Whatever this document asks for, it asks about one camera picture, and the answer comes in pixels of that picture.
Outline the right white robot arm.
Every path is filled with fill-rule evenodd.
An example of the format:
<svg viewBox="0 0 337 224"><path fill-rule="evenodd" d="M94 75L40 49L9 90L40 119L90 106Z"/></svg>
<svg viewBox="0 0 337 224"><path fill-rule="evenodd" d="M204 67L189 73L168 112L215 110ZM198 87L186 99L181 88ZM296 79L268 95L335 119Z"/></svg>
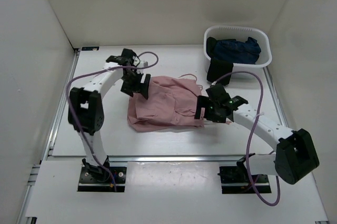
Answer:
<svg viewBox="0 0 337 224"><path fill-rule="evenodd" d="M312 137L305 129L279 125L254 111L246 99L230 97L220 84L206 92L207 96L197 97L195 119L214 123L230 120L251 130L274 151L270 155L250 154L237 161L239 180L248 182L255 175L272 175L293 185L320 165Z"/></svg>

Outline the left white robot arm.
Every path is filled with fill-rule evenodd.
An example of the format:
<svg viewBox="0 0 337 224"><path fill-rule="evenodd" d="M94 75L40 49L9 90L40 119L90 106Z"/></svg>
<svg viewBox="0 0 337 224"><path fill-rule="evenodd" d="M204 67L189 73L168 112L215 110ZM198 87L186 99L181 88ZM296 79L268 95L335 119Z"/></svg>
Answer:
<svg viewBox="0 0 337 224"><path fill-rule="evenodd" d="M100 132L105 118L103 98L122 80L121 92L130 97L141 94L148 99L151 76L143 70L150 67L133 50L125 48L121 55L109 56L101 70L74 77L66 86L68 123L82 140L86 153L82 161L84 167L99 182L115 185Z"/></svg>

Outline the pink trousers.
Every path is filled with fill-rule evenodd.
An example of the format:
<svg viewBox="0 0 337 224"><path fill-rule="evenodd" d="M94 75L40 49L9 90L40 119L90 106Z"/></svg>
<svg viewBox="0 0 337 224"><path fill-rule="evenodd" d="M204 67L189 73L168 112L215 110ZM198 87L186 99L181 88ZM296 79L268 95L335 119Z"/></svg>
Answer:
<svg viewBox="0 0 337 224"><path fill-rule="evenodd" d="M138 93L129 98L128 125L139 133L203 128L203 118L194 118L197 97L202 94L203 86L197 83L197 77L190 79L188 76L152 77L147 99Z"/></svg>

